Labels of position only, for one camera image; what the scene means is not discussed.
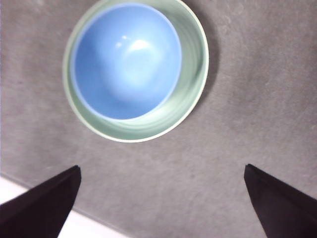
gray surface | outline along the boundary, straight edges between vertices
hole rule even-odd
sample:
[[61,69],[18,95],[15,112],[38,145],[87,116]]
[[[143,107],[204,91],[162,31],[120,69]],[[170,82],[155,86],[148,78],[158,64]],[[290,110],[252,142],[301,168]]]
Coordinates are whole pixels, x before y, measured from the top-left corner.
[[36,185],[74,164],[76,209],[135,238],[264,238],[243,182],[253,163],[317,197],[317,1],[189,0],[211,71],[170,133],[123,144],[66,102],[63,50],[94,0],[2,0],[2,173]]

ceramic bowl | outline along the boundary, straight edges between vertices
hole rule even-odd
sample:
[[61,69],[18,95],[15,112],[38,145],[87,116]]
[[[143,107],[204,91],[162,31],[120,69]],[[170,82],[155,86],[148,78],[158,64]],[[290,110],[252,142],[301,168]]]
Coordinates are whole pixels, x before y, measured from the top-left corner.
[[175,28],[155,8],[123,3],[95,15],[70,55],[78,98],[104,119],[135,119],[164,103],[181,69]]
[[[76,52],[78,53],[78,45],[81,42],[80,39],[87,32],[89,26],[98,17],[103,16],[105,12],[116,9],[120,6],[127,5],[146,5],[151,10],[151,14],[158,12],[157,17],[162,21],[165,26],[160,30],[169,32],[169,37],[165,39],[170,42],[165,43],[168,46],[174,46],[173,49],[173,64],[174,68],[169,69],[168,74],[177,74],[175,66],[177,67],[178,55],[181,55],[181,69],[175,85],[169,82],[166,88],[162,90],[162,93],[158,94],[159,97],[155,103],[151,103],[137,113],[121,114],[118,111],[115,114],[107,114],[108,111],[98,111],[98,107],[94,108],[93,104],[88,101],[80,93],[78,85],[74,80],[74,74],[76,73],[75,59]],[[177,37],[173,35],[173,29],[176,30]],[[181,45],[181,53],[177,51],[177,40],[179,39]],[[157,44],[156,40],[153,40],[151,44]],[[167,64],[163,61],[159,64],[162,68],[166,68]],[[92,6],[79,20],[75,26],[66,46],[64,61],[63,61],[63,82],[69,103],[79,117],[79,119],[95,133],[120,142],[141,142],[159,137],[168,131],[179,125],[191,112],[196,105],[207,79],[209,65],[209,51],[207,39],[204,30],[192,10],[180,0],[101,0]],[[158,78],[162,72],[155,74]],[[113,72],[105,72],[105,75],[119,76],[124,78],[120,72],[113,74]],[[121,97],[134,97],[133,94],[137,90],[129,92],[127,84],[112,85],[114,92],[117,93],[116,98],[122,100]]]

